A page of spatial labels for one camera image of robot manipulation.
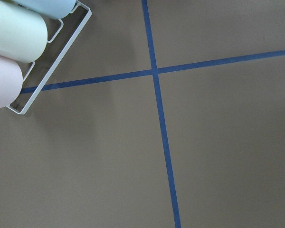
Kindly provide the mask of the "pale blue cup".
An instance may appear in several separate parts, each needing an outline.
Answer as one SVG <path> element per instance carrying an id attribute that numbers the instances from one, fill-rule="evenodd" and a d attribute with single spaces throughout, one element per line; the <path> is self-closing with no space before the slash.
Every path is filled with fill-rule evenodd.
<path id="1" fill-rule="evenodd" d="M 14 2 L 51 19 L 66 17 L 76 4 L 76 0 L 14 0 Z"/>

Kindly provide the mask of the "pale pink cup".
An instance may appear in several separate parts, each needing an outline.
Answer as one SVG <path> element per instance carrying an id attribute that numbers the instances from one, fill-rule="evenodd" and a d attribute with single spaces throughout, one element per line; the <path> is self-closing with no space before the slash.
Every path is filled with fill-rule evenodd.
<path id="1" fill-rule="evenodd" d="M 0 108 L 13 103 L 23 85 L 22 71 L 12 59 L 0 56 Z"/>

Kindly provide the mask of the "pale green cup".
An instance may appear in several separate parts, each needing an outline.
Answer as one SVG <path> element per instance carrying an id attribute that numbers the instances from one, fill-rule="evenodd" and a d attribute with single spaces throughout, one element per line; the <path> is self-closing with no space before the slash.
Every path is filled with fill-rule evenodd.
<path id="1" fill-rule="evenodd" d="M 30 63 L 44 52 L 48 31 L 36 12 L 0 0 L 0 55 Z"/>

